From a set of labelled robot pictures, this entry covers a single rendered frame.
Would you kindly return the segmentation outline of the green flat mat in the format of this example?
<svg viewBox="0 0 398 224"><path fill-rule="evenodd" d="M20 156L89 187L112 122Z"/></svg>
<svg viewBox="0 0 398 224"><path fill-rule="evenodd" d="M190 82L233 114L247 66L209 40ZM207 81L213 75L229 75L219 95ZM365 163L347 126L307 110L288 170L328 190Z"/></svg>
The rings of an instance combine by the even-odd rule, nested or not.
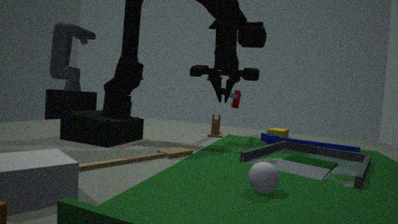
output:
<svg viewBox="0 0 398 224"><path fill-rule="evenodd" d="M371 156L361 189L278 170L258 193L240 156L266 145L227 135L97 206L163 224L398 224L397 161L360 149Z"/></svg>

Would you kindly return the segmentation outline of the yellow flat block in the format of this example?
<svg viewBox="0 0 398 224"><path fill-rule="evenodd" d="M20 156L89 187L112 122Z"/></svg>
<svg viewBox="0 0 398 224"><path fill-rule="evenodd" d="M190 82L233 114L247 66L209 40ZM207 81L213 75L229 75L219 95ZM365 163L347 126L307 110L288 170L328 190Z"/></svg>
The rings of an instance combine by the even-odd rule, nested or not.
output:
<svg viewBox="0 0 398 224"><path fill-rule="evenodd" d="M267 134L276 135L281 138L287 138L288 134L289 134L289 130L280 129L280 128L271 128L271 129L267 129Z"/></svg>

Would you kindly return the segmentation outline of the red putter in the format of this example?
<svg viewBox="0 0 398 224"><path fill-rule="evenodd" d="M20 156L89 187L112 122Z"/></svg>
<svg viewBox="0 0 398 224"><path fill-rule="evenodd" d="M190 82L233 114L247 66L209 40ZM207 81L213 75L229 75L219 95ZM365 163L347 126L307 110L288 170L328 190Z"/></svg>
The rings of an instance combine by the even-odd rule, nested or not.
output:
<svg viewBox="0 0 398 224"><path fill-rule="evenodd" d="M218 93L225 95L226 89L219 88ZM230 92L230 96L232 98L231 100L231 107L232 108L238 108L239 102L240 102L240 97L241 97L241 91L240 90L234 90L234 92Z"/></svg>

